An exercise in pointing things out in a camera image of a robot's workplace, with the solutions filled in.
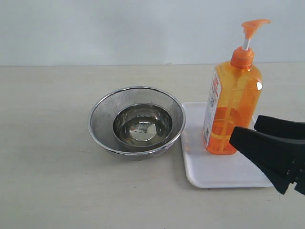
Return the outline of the steel mesh colander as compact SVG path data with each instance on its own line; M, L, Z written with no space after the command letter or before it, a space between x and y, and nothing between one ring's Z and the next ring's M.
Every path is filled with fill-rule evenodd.
M131 152L117 142L112 125L122 109L140 103L155 104L167 110L172 116L173 131L163 145L146 151ZM175 97L157 88L133 86L113 91L97 102L90 112L88 129L92 139L110 154L130 160L145 160L167 151L179 139L185 122L185 111Z

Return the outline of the orange dish soap pump bottle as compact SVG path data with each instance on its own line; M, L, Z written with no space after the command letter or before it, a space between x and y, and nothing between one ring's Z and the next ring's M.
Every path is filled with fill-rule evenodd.
M268 19L242 23L244 42L237 47L230 61L215 66L203 121L203 142L215 155L232 155L236 149L229 143L236 126L247 128L257 106L263 79L253 64L250 41Z

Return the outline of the small stainless steel bowl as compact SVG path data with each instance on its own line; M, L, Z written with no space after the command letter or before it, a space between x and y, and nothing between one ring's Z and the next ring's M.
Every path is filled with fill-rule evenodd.
M140 103L122 109L112 126L118 143L141 152L163 145L173 131L173 120L163 107Z

